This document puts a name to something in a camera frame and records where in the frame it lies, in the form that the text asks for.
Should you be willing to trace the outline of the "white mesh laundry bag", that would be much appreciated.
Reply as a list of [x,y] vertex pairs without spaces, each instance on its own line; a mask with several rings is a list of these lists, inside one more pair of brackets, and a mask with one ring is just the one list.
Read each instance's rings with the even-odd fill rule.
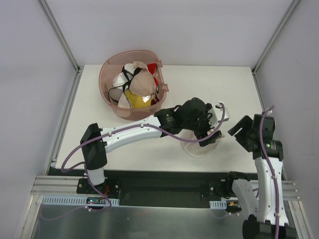
[[[181,138],[195,140],[196,136],[194,132],[189,130],[183,130],[181,132]],[[212,153],[218,146],[220,140],[224,138],[225,135],[222,134],[220,138],[218,138],[214,143],[209,144],[207,146],[201,147],[199,143],[189,143],[189,142],[181,142],[182,148],[192,157],[195,158],[204,158]]]

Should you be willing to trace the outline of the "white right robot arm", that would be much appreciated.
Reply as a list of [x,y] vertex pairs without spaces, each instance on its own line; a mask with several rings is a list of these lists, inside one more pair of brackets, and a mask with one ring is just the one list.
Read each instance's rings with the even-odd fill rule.
[[244,116],[228,133],[253,154],[258,175],[258,193],[250,180],[239,172],[230,172],[224,184],[225,193],[236,196],[245,221],[245,239],[287,239],[289,220],[286,215],[282,189],[283,145],[274,140],[275,120],[271,116]]

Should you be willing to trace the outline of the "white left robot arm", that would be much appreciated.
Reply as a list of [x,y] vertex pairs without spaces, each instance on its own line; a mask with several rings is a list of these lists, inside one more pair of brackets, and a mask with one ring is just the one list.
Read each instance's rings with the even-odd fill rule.
[[228,119],[229,114],[222,102],[212,106],[199,98],[192,98],[183,105],[161,109],[154,115],[127,125],[106,129],[93,123],[80,140],[88,188],[95,194],[104,191],[107,153],[119,147],[164,136],[204,147],[221,137],[219,129]]

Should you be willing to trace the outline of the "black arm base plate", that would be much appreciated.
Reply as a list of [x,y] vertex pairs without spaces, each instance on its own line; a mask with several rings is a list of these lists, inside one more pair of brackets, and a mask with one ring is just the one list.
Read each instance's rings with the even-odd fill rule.
[[209,208],[210,202],[234,196],[233,179],[256,180],[256,173],[106,170],[97,189],[121,206]]

